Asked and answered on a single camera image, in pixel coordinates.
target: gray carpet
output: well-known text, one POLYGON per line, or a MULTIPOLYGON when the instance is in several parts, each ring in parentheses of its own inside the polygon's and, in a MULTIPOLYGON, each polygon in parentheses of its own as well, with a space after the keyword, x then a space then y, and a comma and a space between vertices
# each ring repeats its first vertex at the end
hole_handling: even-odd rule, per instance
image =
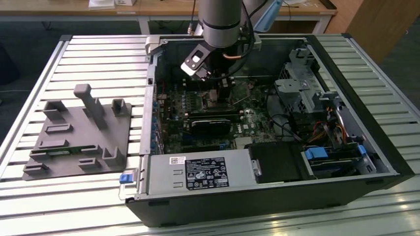
MULTIPOLYGON (((158 25, 150 23, 150 33, 167 34, 186 32, 187 22, 158 25)), ((2 141, 19 108, 25 102, 47 58, 62 34, 103 35, 138 34, 137 22, 54 22, 46 31, 38 22, 0 22, 0 42, 18 68, 21 77, 0 86, 0 142, 2 141)), ((420 107, 420 20, 409 28, 381 67, 395 85, 420 107)))

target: aluminum extrusion table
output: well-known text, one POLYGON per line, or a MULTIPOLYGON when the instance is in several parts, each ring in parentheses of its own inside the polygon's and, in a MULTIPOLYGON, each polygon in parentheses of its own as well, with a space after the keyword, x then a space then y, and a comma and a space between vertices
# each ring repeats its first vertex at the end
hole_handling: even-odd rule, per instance
POLYGON ((420 112, 355 42, 317 38, 377 122, 417 174, 346 206, 190 224, 145 227, 122 199, 118 173, 22 181, 45 116, 45 101, 79 106, 73 87, 89 83, 101 104, 123 98, 133 105, 126 169, 138 166, 147 63, 143 35, 62 37, 0 147, 0 235, 390 235, 420 230, 420 112))

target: warning label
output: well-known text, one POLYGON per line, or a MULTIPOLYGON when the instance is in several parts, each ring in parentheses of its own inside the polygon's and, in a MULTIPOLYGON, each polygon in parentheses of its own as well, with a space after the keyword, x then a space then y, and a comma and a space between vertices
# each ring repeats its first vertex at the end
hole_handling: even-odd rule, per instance
POLYGON ((229 186, 223 157, 185 160, 187 190, 229 186))

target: white table leg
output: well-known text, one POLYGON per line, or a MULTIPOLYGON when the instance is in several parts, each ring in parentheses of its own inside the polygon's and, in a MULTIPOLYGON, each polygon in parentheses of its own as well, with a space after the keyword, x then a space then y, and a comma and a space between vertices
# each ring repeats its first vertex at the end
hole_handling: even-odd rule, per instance
POLYGON ((331 17, 330 15, 321 16, 321 19, 318 20, 313 28, 313 32, 311 32, 313 34, 321 34, 325 32, 330 17, 331 17))
POLYGON ((150 29, 149 29, 149 19, 147 19, 147 17, 141 17, 139 16, 137 18, 137 20, 138 20, 141 34, 149 35, 150 34, 150 29))

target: white sticker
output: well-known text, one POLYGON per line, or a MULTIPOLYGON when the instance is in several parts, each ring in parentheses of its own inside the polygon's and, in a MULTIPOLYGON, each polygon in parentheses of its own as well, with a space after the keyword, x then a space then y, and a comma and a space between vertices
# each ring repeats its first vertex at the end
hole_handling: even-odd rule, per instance
POLYGON ((183 156, 173 156, 169 158, 169 164, 175 165, 175 164, 185 164, 185 157, 183 156))
POLYGON ((214 183, 225 183, 226 181, 226 178, 214 179, 214 183))
POLYGON ((117 14, 133 15, 135 14, 135 12, 134 11, 117 11, 117 14))

